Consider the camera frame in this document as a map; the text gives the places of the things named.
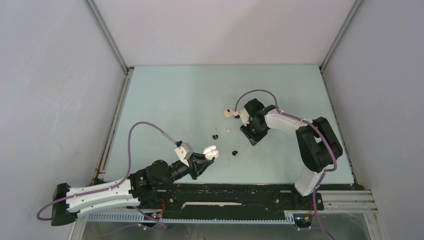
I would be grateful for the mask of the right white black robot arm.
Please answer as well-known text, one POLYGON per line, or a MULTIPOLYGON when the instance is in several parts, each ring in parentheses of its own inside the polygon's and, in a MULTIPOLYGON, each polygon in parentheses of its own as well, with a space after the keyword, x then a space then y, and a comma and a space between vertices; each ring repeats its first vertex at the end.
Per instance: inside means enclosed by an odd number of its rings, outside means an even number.
POLYGON ((299 118, 278 109, 276 105, 264 106, 256 98, 233 113, 240 119, 241 132, 252 146, 258 144, 270 130, 279 130, 296 138, 303 169, 294 183, 291 204, 304 209, 311 202, 310 194, 318 188, 326 172, 337 169, 337 159, 343 148, 329 121, 299 118))

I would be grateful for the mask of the white earbud charging case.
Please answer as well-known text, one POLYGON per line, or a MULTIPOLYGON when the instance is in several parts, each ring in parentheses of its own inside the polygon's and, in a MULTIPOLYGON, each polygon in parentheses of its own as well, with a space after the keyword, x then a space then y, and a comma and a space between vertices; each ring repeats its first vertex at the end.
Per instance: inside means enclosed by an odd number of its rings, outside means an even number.
POLYGON ((210 145, 203 150, 206 160, 214 160, 219 156, 219 151, 216 145, 210 145))

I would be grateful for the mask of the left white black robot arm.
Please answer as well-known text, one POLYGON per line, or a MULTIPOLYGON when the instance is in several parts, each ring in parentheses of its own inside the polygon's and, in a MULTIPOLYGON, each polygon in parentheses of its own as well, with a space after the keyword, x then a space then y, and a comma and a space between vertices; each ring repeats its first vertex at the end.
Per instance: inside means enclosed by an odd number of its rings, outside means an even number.
POLYGON ((68 225, 85 215, 109 208, 141 205, 153 208, 158 202, 160 189, 187 175, 196 180, 218 155, 217 150, 206 154, 193 153, 187 164, 177 160, 169 165, 164 160, 156 160, 126 178, 89 187, 58 184, 53 194, 50 224, 54 227, 68 225))

